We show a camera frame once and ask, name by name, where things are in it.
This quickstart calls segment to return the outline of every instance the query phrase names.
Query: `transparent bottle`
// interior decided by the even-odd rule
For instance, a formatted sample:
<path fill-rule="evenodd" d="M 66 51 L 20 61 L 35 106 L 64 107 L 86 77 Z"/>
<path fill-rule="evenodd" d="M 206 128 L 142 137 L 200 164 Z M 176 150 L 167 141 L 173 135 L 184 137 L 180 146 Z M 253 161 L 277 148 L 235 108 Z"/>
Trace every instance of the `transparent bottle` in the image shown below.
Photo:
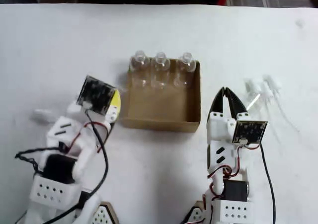
<path fill-rule="evenodd" d="M 150 82 L 150 59 L 144 51 L 137 51 L 130 59 L 129 65 L 134 87 L 144 87 Z"/>
<path fill-rule="evenodd" d="M 196 62 L 190 53 L 184 53 L 177 60 L 174 85 L 189 88 L 192 85 Z"/>
<path fill-rule="evenodd" d="M 151 86 L 164 88 L 169 82 L 170 60 L 164 53 L 157 53 L 151 60 Z"/>

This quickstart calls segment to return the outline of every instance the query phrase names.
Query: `black cable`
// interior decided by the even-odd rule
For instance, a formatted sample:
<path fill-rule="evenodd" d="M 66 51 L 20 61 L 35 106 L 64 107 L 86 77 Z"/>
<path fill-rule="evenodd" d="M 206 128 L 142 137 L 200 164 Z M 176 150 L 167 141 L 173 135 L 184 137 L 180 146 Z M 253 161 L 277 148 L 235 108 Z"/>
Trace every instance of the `black cable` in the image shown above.
<path fill-rule="evenodd" d="M 88 110 L 85 110 L 85 114 L 86 116 L 88 117 L 89 121 L 92 122 L 91 123 L 91 126 L 93 128 L 93 131 L 98 139 L 98 142 L 101 146 L 101 149 L 103 151 L 103 155 L 104 155 L 104 159 L 105 159 L 105 171 L 104 171 L 104 174 L 103 174 L 103 177 L 101 179 L 101 181 L 99 182 L 99 184 L 93 189 L 93 191 L 91 191 L 91 193 L 88 195 L 88 199 L 93 196 L 97 190 L 101 187 L 101 185 L 104 183 L 105 179 L 106 179 L 106 176 L 107 176 L 107 173 L 108 173 L 108 157 L 107 157 L 107 153 L 106 153 L 106 150 L 105 150 L 105 147 L 104 147 L 104 144 L 103 144 L 103 140 L 101 139 L 91 117 L 89 116 L 88 114 Z M 63 212 L 62 214 L 58 215 L 57 217 L 43 223 L 43 224 L 51 224 L 51 223 L 54 223 L 56 221 L 58 221 L 59 219 L 62 219 L 63 217 L 65 217 L 66 215 L 68 215 L 69 213 L 73 212 L 76 208 L 78 207 L 78 204 L 74 205 L 73 207 L 71 207 L 70 209 L 68 209 L 67 211 Z"/>
<path fill-rule="evenodd" d="M 108 173 L 108 157 L 107 157 L 107 153 L 106 153 L 106 150 L 105 150 L 105 147 L 104 147 L 104 142 L 101 139 L 101 137 L 100 137 L 100 135 L 99 135 L 99 133 L 98 133 L 98 131 L 97 131 L 92 119 L 91 119 L 91 117 L 89 116 L 88 110 L 85 110 L 85 114 L 88 117 L 89 121 L 91 122 L 91 127 L 93 128 L 93 131 L 94 131 L 94 133 L 95 133 L 95 135 L 96 135 L 96 137 L 98 139 L 98 142 L 99 142 L 99 144 L 101 146 L 101 149 L 102 149 L 103 155 L 104 155 L 104 159 L 105 159 L 105 165 L 106 165 L 105 166 L 105 171 L 104 171 L 104 174 L 103 174 L 103 177 L 102 177 L 101 181 L 99 182 L 99 184 L 93 189 L 93 191 L 88 196 L 88 198 L 90 198 L 91 196 L 93 196 L 97 192 L 97 190 L 101 187 L 101 185 L 104 183 L 104 181 L 106 179 L 106 176 L 107 176 L 107 173 Z"/>
<path fill-rule="evenodd" d="M 267 169 L 267 165 L 266 165 L 266 161 L 265 161 L 265 155 L 264 155 L 264 150 L 263 150 L 263 145 L 262 143 L 259 144 L 260 146 L 260 151 L 262 152 L 262 159 L 263 159 L 263 163 L 264 163 L 264 168 L 265 168 L 265 172 L 266 172 L 266 176 L 269 182 L 269 187 L 270 187 L 270 192 L 272 193 L 272 201 L 273 201 L 273 224 L 276 223 L 276 203 L 275 203 L 275 196 L 274 196 L 274 190 L 273 190 L 273 185 L 272 185 L 272 181 L 270 180 L 270 176 L 268 173 L 268 169 Z"/>
<path fill-rule="evenodd" d="M 212 215 L 213 215 L 213 206 L 211 205 L 211 217 L 210 217 L 210 222 L 209 222 L 209 224 L 212 223 Z"/>
<path fill-rule="evenodd" d="M 14 224 L 18 224 L 19 223 L 19 221 L 21 221 L 22 220 L 22 218 L 26 215 L 26 212 L 27 211 L 25 211 L 20 217 L 19 217 L 19 219 L 18 220 L 16 220 L 15 221 L 15 223 Z"/>
<path fill-rule="evenodd" d="M 33 158 L 27 158 L 27 157 L 24 157 L 22 156 L 23 154 L 27 154 L 27 153 L 34 153 L 34 152 L 40 152 L 40 151 L 45 151 L 45 150 L 59 150 L 61 151 L 61 148 L 59 147 L 46 147 L 46 148 L 36 148 L 36 149 L 28 149 L 26 151 L 20 151 L 18 152 L 14 158 L 18 158 L 22 161 L 26 161 L 30 164 L 32 164 L 33 166 L 33 169 L 35 171 L 35 173 L 42 173 L 40 170 L 39 170 L 39 164 L 33 159 Z"/>

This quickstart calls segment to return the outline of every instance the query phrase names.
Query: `white table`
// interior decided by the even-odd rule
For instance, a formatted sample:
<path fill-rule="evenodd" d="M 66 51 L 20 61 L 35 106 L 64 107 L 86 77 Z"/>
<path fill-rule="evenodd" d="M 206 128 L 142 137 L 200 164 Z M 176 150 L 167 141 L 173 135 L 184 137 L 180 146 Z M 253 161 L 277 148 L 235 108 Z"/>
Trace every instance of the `white table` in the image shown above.
<path fill-rule="evenodd" d="M 274 185 L 278 224 L 317 220 L 318 10 L 205 5 L 0 5 L 0 223 L 27 207 L 31 165 L 14 160 L 44 145 L 49 127 L 30 120 L 35 108 L 63 114 L 86 74 L 123 87 L 138 49 L 201 62 L 202 122 L 194 134 L 123 128 L 107 142 L 109 173 L 100 193 L 122 224 L 177 224 L 208 188 L 205 122 L 221 86 L 244 94 L 243 79 L 272 74 L 298 136 L 273 105 L 281 144 L 269 125 L 263 146 Z M 271 223 L 272 204 L 260 151 L 253 151 L 251 189 L 257 224 Z M 93 188 L 101 154 L 85 175 Z"/>

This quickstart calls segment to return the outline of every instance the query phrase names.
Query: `open box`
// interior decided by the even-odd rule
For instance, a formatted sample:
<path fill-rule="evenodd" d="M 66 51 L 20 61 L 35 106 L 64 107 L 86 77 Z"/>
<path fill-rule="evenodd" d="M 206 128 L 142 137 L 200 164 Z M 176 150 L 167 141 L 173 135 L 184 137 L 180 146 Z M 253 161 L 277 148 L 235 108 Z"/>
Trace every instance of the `open box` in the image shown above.
<path fill-rule="evenodd" d="M 169 83 L 164 89 L 132 86 L 128 71 L 128 91 L 124 98 L 123 125 L 129 128 L 159 131 L 195 132 L 201 120 L 200 64 L 192 86 L 188 89 L 173 85 L 176 59 L 170 59 Z"/>

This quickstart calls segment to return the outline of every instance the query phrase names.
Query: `robotic arm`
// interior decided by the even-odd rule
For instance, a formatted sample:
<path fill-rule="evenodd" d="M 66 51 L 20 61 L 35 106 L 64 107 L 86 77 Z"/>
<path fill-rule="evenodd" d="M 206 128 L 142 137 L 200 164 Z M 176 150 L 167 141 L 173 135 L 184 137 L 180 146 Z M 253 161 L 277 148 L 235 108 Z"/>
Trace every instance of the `robotic arm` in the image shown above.
<path fill-rule="evenodd" d="M 224 96 L 229 101 L 231 118 L 223 113 Z M 267 121 L 251 119 L 229 88 L 220 89 L 207 120 L 207 168 L 212 182 L 183 224 L 253 223 L 247 168 L 242 168 L 239 151 L 258 148 L 266 126 Z"/>
<path fill-rule="evenodd" d="M 101 149 L 95 131 L 105 144 L 119 112 L 118 90 L 88 76 L 67 116 L 60 117 L 48 132 L 46 148 L 24 152 L 44 150 L 39 164 L 19 155 L 21 160 L 32 160 L 36 173 L 25 218 L 18 223 L 53 223 L 50 220 L 65 211 L 68 214 L 56 223 L 94 223 L 97 217 L 98 223 L 118 223 L 109 203 L 102 204 L 97 192 L 90 194 L 83 189 L 82 177 Z"/>

